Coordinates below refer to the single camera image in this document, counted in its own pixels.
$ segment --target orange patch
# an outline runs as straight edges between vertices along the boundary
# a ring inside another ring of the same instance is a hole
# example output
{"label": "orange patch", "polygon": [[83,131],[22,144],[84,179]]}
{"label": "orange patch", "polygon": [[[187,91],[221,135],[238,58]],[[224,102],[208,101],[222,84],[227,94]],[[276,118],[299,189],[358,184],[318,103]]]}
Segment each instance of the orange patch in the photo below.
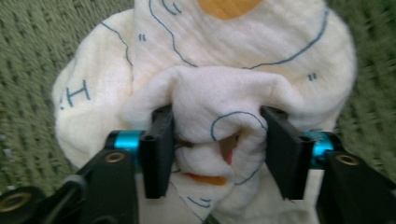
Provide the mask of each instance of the orange patch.
{"label": "orange patch", "polygon": [[227,21],[247,14],[262,0],[198,0],[201,9],[207,14]]}
{"label": "orange patch", "polygon": [[221,176],[205,176],[205,175],[195,175],[190,173],[187,173],[186,175],[199,183],[206,183],[216,186],[224,186],[227,183],[227,179]]}

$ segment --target white cloth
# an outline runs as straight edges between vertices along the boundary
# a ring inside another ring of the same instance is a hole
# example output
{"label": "white cloth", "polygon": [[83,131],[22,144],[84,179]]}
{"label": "white cloth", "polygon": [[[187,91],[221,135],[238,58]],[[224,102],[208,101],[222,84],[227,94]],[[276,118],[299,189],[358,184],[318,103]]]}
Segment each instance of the white cloth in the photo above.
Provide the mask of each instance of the white cloth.
{"label": "white cloth", "polygon": [[305,201],[281,199],[263,165],[271,127],[259,108],[288,112],[301,131],[331,131],[355,63],[347,28],[321,0],[135,1],[59,75],[56,134],[80,167],[112,130],[146,130],[150,113],[172,104],[175,136],[190,146],[177,149],[165,198],[145,199],[136,177],[141,223],[202,223],[210,213],[220,223],[316,223],[320,175]]}

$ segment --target screw hole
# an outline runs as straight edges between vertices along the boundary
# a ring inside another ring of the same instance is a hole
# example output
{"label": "screw hole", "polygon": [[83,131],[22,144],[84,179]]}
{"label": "screw hole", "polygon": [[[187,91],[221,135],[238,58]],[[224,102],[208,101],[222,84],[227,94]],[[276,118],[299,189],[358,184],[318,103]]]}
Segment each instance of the screw hole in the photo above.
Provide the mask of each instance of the screw hole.
{"label": "screw hole", "polygon": [[125,155],[123,153],[113,152],[106,156],[106,161],[113,163],[113,162],[122,161],[124,158],[125,158]]}
{"label": "screw hole", "polygon": [[339,155],[336,159],[346,165],[359,165],[359,161],[350,156]]}
{"label": "screw hole", "polygon": [[0,212],[10,212],[20,208],[24,204],[28,203],[31,197],[32,194],[28,192],[12,194],[0,202]]}

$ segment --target green carpet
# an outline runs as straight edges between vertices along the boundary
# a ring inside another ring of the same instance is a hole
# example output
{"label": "green carpet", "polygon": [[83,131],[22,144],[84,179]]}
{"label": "green carpet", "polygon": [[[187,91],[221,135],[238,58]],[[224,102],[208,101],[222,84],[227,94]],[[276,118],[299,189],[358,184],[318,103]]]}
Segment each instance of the green carpet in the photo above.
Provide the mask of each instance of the green carpet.
{"label": "green carpet", "polygon": [[[359,58],[336,132],[347,150],[396,181],[396,1],[329,5],[350,26]],[[130,0],[0,2],[0,192],[34,185],[51,193],[73,173],[54,138],[52,83],[99,21],[132,6]]]}

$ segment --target black metal frame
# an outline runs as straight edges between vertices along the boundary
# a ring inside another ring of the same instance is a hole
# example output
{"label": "black metal frame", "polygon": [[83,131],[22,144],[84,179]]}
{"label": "black metal frame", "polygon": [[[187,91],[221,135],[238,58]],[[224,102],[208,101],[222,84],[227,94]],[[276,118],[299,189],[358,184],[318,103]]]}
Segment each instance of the black metal frame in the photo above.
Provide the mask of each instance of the black metal frame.
{"label": "black metal frame", "polygon": [[[262,107],[261,113],[269,126],[266,164],[282,196],[300,200],[315,141],[294,128],[284,112]],[[174,159],[171,107],[154,111],[152,121],[151,129],[140,137],[137,156],[146,197],[160,198],[167,190]],[[0,223],[138,223],[134,155],[112,148],[115,134],[50,197],[34,187],[0,196]],[[323,155],[325,175],[317,201],[320,223],[396,223],[396,185],[345,152],[335,135],[327,134],[337,150]]]}

